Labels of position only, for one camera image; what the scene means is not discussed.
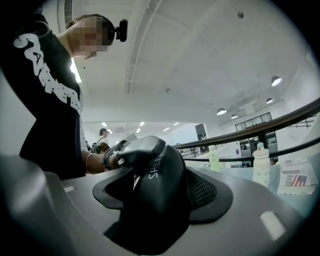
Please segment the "black fisheye border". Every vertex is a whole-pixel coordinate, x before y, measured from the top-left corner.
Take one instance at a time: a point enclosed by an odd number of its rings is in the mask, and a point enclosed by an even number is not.
[[[2,56],[9,55],[10,53],[2,46],[4,43],[12,40],[14,31],[17,30],[19,25],[30,15],[44,0],[33,1],[6,1],[5,5],[2,4],[2,13],[0,16],[1,21],[1,39],[0,39],[0,64],[2,63]],[[278,7],[286,13],[286,15],[295,23],[297,28],[302,32],[314,55],[319,63],[320,60],[320,33],[319,33],[319,4],[317,1],[304,0],[304,1],[291,1],[291,0],[274,0]],[[319,198],[317,203],[310,214],[305,220],[304,224],[294,235],[292,240],[285,245],[280,251],[275,251],[276,255],[297,255],[303,253],[304,255],[312,254],[317,251],[317,229],[319,228],[320,219],[320,203]]]

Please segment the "handrail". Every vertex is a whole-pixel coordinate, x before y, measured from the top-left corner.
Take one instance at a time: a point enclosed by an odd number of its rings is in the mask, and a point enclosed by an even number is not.
[[[195,148],[195,147],[205,147],[216,144],[225,144],[230,142],[236,142],[245,140],[252,137],[257,137],[260,135],[264,135],[267,133],[271,133],[282,128],[288,127],[290,125],[296,124],[306,118],[309,118],[316,113],[320,112],[320,98],[314,100],[313,102],[289,113],[273,119],[271,121],[257,124],[256,126],[252,126],[240,131],[232,132],[229,134],[206,138],[203,140],[193,141],[189,143],[175,145],[174,147],[177,150],[187,149],[187,148]]]
[[[315,138],[313,140],[310,140],[306,143],[303,143],[303,144],[300,144],[298,146],[293,146],[293,147],[290,147],[290,148],[287,148],[287,149],[283,149],[283,150],[280,150],[280,151],[277,151],[277,152],[272,152],[269,154],[269,157],[270,158],[275,158],[275,157],[279,157],[279,156],[283,156],[283,155],[286,155],[286,154],[290,154],[290,153],[293,153],[293,152],[297,152],[297,151],[300,151],[300,150],[304,150],[306,148],[309,148],[309,147],[312,147],[314,146],[315,144],[318,144],[320,143],[320,136],[318,138]],[[242,162],[242,161],[253,161],[255,158],[253,156],[246,156],[246,157],[239,157],[239,158],[220,158],[219,159],[219,162]],[[196,162],[210,162],[209,158],[203,158],[203,159],[189,159],[189,158],[186,158],[186,159],[183,159],[185,161],[196,161]]]

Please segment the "bracelet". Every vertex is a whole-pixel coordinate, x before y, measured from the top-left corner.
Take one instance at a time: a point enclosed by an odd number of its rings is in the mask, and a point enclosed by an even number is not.
[[[91,155],[93,155],[93,154],[94,154],[94,153],[88,154],[87,157],[86,157],[86,159],[85,159],[85,169],[86,169],[86,171],[87,171],[89,174],[91,174],[91,173],[88,171],[87,162],[88,162],[88,158],[89,158]]]

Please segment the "fluorescent light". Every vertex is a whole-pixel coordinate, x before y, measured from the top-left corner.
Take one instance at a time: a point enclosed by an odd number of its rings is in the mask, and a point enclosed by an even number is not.
[[[268,98],[267,100],[266,100],[266,103],[267,104],[269,104],[269,103],[271,103],[271,102],[273,102],[274,100],[272,99],[272,98]]]
[[[226,112],[227,112],[227,111],[226,111],[224,108],[219,108],[216,114],[217,114],[218,116],[220,116],[220,115],[223,115],[223,114],[226,113]]]
[[[272,77],[272,79],[271,79],[271,85],[272,86],[276,86],[276,85],[278,85],[280,82],[281,82],[281,78],[279,77],[279,76],[274,76],[274,77]]]
[[[75,74],[75,80],[77,81],[77,83],[82,83],[74,58],[71,58],[70,69],[71,69],[71,72]]]

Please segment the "ceiling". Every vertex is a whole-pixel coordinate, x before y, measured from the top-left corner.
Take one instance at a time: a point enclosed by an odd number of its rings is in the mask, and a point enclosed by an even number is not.
[[[227,123],[247,115],[245,104],[257,112],[267,98],[282,100],[306,57],[306,42],[269,1],[72,2],[73,18],[94,13],[115,26],[128,19],[128,39],[76,59],[84,122]],[[228,112],[217,116],[219,108]]]
[[[141,122],[107,122],[107,126],[103,126],[100,122],[84,122],[83,128],[85,131],[89,130],[92,133],[98,134],[101,128],[111,130],[113,135],[125,135],[129,133],[135,133],[139,136],[148,135],[168,135],[176,129],[183,126],[183,123],[179,123],[174,126],[172,122],[145,122],[143,126],[140,126]]]

